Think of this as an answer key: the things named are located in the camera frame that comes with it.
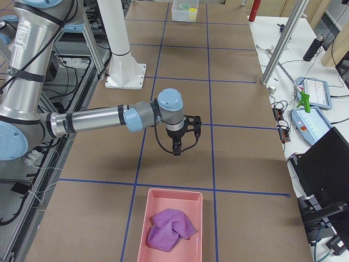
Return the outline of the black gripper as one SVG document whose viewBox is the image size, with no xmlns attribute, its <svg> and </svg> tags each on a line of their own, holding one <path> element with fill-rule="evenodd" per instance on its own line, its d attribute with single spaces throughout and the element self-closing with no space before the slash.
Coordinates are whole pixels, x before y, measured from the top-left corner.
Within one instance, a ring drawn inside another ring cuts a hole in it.
<svg viewBox="0 0 349 262">
<path fill-rule="evenodd" d="M 181 155 L 181 145 L 182 145 L 182 137 L 185 134 L 184 129 L 172 131 L 166 130 L 168 136 L 172 139 L 172 147 L 173 147 L 173 155 L 180 156 Z"/>
</svg>

